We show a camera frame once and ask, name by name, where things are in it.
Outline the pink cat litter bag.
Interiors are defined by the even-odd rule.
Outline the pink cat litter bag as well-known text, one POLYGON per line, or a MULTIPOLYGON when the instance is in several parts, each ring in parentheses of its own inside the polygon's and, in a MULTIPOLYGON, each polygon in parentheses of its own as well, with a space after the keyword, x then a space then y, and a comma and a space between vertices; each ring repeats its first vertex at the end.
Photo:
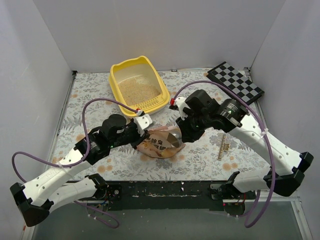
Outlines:
POLYGON ((167 137, 169 133, 173 132, 181 134, 180 129, 174 126, 162 126, 150 129, 148 131, 149 137, 137 146, 137 150, 151 158, 171 158, 186 146, 184 143, 178 148, 171 146, 167 141, 167 137))

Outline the silver metal scoop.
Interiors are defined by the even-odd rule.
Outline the silver metal scoop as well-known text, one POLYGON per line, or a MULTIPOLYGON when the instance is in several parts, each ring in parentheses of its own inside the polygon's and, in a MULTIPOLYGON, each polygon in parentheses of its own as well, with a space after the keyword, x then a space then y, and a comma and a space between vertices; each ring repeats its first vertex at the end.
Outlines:
POLYGON ((183 143, 179 132, 169 132, 166 140, 175 148, 179 148, 183 143))

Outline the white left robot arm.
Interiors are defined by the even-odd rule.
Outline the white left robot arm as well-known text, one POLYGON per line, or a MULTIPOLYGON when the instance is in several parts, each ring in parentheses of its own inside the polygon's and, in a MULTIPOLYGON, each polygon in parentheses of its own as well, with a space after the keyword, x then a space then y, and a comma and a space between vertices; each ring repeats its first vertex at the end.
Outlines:
POLYGON ((33 180, 13 184, 10 192, 25 224, 36 226, 54 210, 80 199, 106 198, 109 185, 98 173, 76 183, 68 181, 107 157, 113 148, 128 144, 136 148, 149 136, 147 129, 152 123, 148 114, 136 116, 129 122, 120 114, 112 114, 77 142, 57 164, 33 180))

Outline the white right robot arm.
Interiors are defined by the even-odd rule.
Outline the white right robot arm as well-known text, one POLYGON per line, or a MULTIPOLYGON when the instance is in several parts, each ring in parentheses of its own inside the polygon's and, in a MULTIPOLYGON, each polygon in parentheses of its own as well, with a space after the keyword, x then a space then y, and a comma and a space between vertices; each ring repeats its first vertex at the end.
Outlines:
POLYGON ((176 123, 183 143, 193 143, 205 130, 213 128, 239 139, 269 164, 261 170, 233 173, 224 185, 217 188, 218 195, 237 199, 249 191, 270 189, 289 197, 302 184, 314 159, 311 153, 295 151, 266 128, 261 128, 237 100, 228 98, 218 103, 201 89, 189 97, 172 99, 170 108, 179 111, 176 123))

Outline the beige litter in box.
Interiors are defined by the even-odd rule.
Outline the beige litter in box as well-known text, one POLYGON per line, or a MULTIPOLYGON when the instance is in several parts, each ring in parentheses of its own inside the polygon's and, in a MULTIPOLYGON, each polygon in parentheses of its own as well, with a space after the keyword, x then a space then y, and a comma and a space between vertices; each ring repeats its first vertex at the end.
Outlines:
POLYGON ((128 106, 143 103, 160 95, 155 86, 134 79, 125 80, 118 87, 128 106))

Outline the yellow cat litter box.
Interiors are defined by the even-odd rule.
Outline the yellow cat litter box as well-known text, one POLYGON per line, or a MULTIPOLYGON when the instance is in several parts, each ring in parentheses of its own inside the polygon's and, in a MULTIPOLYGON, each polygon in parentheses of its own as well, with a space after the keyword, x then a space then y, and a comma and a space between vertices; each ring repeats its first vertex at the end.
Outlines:
POLYGON ((146 114, 153 114, 163 109, 170 101, 171 95, 164 81, 146 56, 139 56, 114 64, 110 68, 109 85, 114 98, 123 105, 146 114), (127 105, 120 92, 119 84, 125 80, 136 80, 139 83, 156 87, 160 95, 135 105, 127 105))

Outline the floral tablecloth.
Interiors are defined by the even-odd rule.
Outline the floral tablecloth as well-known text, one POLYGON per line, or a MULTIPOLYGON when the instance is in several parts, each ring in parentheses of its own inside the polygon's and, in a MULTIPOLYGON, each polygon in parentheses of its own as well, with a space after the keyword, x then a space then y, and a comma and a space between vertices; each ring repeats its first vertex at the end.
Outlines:
MULTIPOLYGON (((111 102, 113 93, 109 74, 79 73, 75 77, 51 162, 60 161, 84 137, 84 129, 100 126, 109 115, 120 114, 111 102)), ((98 173, 108 181, 184 181, 226 180, 235 171, 248 172, 268 164, 240 140, 226 135, 229 150, 218 160, 222 131, 208 129, 194 143, 188 143, 176 155, 152 158, 130 145, 114 148, 109 156, 75 176, 79 181, 98 173)))

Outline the wooden ruler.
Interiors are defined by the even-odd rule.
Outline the wooden ruler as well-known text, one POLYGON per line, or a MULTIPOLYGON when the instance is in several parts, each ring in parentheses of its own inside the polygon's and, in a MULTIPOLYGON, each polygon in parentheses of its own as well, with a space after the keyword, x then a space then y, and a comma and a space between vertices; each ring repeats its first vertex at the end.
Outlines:
POLYGON ((217 157, 217 159, 219 161, 222 160, 224 152, 227 152, 230 148, 230 144, 227 143, 226 140, 227 140, 227 135, 223 134, 222 139, 221 139, 221 143, 220 143, 220 147, 219 147, 218 157, 217 157))

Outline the black folding chessboard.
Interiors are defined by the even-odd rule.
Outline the black folding chessboard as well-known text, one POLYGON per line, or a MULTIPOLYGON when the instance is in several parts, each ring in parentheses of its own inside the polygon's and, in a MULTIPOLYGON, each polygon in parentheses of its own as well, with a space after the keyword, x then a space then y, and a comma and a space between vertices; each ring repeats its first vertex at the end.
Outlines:
POLYGON ((218 83, 232 91, 247 105, 258 100, 265 93, 249 78, 227 62, 222 62, 210 69, 207 72, 207 77, 212 82, 218 83))

